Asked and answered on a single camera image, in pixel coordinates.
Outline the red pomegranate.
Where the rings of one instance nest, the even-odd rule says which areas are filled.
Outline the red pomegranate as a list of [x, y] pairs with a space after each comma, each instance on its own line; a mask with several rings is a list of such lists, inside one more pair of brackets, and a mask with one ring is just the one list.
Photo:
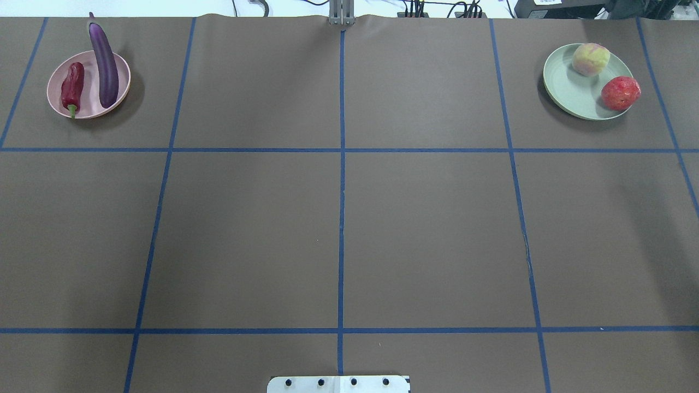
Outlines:
[[607, 109], [624, 111], [639, 100], [642, 95], [636, 78], [620, 75], [612, 78], [602, 87], [601, 99]]

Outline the purple eggplant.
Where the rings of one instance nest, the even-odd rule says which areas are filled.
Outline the purple eggplant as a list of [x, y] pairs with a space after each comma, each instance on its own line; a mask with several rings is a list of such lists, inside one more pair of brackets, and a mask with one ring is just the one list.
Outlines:
[[98, 97], [104, 109], [112, 107], [119, 97], [119, 74], [114, 52], [105, 30], [89, 12], [87, 29], [98, 68]]

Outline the black box white label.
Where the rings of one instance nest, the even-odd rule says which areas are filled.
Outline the black box white label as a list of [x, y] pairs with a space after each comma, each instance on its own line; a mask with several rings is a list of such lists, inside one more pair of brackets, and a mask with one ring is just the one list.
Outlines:
[[517, 1], [519, 19], [595, 19], [607, 1]]

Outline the pink plastic plate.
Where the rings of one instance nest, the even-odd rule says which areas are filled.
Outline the pink plastic plate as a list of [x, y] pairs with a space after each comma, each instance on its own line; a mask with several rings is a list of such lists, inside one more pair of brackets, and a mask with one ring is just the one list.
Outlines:
[[116, 69], [119, 78], [117, 90], [117, 100], [108, 108], [102, 107], [98, 94], [98, 67], [97, 59], [93, 50], [80, 52], [66, 59], [54, 70], [46, 85], [46, 99], [52, 109], [63, 117], [70, 118], [70, 112], [63, 107], [60, 94], [62, 83], [67, 77], [68, 67], [74, 62], [84, 65], [85, 77], [84, 87], [81, 94], [80, 110], [76, 113], [75, 119], [84, 120], [96, 118], [114, 110], [123, 102], [129, 93], [132, 84], [132, 70], [124, 57], [114, 53]]

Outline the green plastic plate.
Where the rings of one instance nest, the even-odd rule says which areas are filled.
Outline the green plastic plate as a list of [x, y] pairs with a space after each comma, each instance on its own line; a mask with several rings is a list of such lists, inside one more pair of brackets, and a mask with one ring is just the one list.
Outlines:
[[627, 109], [610, 109], [602, 99], [603, 88], [614, 78], [633, 78], [631, 70], [612, 53], [596, 75], [584, 75], [573, 66], [574, 53], [583, 43], [570, 43], [554, 50], [542, 70], [547, 94], [567, 114], [584, 120], [606, 121], [622, 116]]

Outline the aluminium frame post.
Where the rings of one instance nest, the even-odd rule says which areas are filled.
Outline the aluminium frame post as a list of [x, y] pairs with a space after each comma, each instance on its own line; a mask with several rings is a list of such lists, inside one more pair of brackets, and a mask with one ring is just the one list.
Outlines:
[[356, 22], [354, 0], [329, 0], [329, 24], [333, 26], [351, 26]]

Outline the red chili pepper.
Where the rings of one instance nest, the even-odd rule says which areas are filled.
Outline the red chili pepper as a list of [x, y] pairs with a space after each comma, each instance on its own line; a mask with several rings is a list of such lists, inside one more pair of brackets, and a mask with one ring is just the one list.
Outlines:
[[73, 62], [69, 65], [67, 75], [61, 85], [60, 102], [68, 110], [70, 118], [75, 118], [81, 108], [84, 89], [85, 68], [83, 63]]

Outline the pink green peach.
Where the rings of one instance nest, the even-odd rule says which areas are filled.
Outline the pink green peach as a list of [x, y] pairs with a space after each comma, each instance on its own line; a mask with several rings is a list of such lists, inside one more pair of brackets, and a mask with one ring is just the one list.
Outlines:
[[597, 43], [582, 43], [573, 53], [572, 67], [586, 77], [599, 75], [606, 68], [611, 52]]

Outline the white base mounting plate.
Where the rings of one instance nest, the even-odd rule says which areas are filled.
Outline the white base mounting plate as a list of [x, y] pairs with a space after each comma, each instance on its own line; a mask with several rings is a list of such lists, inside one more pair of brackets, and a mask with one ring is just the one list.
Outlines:
[[277, 376], [271, 378], [267, 392], [410, 392], [408, 376]]

